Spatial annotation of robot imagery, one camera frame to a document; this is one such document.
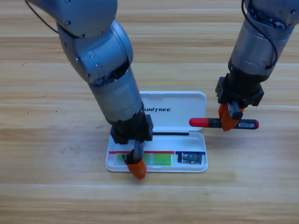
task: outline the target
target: orange clamp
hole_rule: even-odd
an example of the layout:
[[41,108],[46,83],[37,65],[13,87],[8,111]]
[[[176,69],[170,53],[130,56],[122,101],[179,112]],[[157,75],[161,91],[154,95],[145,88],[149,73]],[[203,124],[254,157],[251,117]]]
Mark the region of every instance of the orange clamp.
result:
[[222,129],[225,132],[233,129],[239,123],[239,120],[231,119],[227,104],[221,104],[218,112],[219,112],[219,118],[221,119],[221,123],[222,123]]
[[146,165],[144,160],[142,159],[137,164],[127,164],[130,172],[137,177],[138,179],[143,179],[146,175]]

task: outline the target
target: white box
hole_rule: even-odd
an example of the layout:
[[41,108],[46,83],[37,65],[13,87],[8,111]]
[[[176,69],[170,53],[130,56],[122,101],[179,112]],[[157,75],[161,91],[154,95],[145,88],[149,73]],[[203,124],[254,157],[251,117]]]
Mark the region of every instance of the white box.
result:
[[[145,113],[154,123],[153,141],[144,143],[147,172],[203,172],[208,167],[204,136],[200,127],[191,127],[191,118],[206,116],[206,96],[198,91],[141,91]],[[134,148],[134,140],[127,145],[115,144],[110,136],[106,167],[114,172],[129,172],[121,155]]]

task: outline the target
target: gray robot arm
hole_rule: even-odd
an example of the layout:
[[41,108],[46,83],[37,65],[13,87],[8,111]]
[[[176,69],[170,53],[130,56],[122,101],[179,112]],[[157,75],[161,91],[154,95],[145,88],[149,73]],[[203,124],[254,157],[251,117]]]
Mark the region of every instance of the gray robot arm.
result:
[[130,40],[115,19],[117,0],[26,0],[57,22],[62,48],[90,86],[111,124],[116,143],[136,140],[131,163],[142,158],[143,142],[152,140],[153,124],[145,115],[131,63]]
[[241,119],[240,109],[260,103],[261,82],[269,78],[299,23],[299,0],[242,0],[242,11],[245,21],[228,63],[230,72],[216,87],[229,119]]

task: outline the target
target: black cable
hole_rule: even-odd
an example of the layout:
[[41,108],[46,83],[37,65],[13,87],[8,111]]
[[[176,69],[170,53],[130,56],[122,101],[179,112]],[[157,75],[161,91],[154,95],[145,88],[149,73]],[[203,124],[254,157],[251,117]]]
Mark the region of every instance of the black cable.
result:
[[259,28],[257,28],[256,25],[254,25],[253,22],[248,18],[248,16],[245,13],[245,10],[244,10],[244,2],[245,2],[245,0],[242,0],[242,12],[243,12],[243,15],[245,16],[245,19],[251,24],[251,26],[253,26],[254,29],[256,29],[261,35],[263,35],[270,42],[270,44],[272,45],[272,47],[274,49],[275,60],[273,61],[272,64],[266,66],[266,69],[271,69],[276,64],[276,62],[278,60],[278,52],[277,52],[276,46],[274,45],[273,41],[269,37],[267,37],[267,35],[265,33],[263,33]]
[[27,1],[25,1],[26,2],[26,4],[28,5],[28,7],[32,10],[32,12],[34,12],[34,14],[44,23],[44,24],[46,24],[46,26],[47,27],[49,27],[51,30],[53,30],[55,33],[57,33],[58,34],[58,31],[57,30],[55,30],[52,26],[50,26],[34,9],[33,9],[33,7],[31,7],[31,5],[27,2]]

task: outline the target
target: red tip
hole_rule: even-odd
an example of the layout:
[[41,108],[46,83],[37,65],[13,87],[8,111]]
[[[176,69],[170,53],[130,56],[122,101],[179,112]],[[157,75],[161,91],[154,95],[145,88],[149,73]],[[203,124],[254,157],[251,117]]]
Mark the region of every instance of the red tip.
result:
[[189,124],[192,127],[209,127],[209,118],[191,118]]

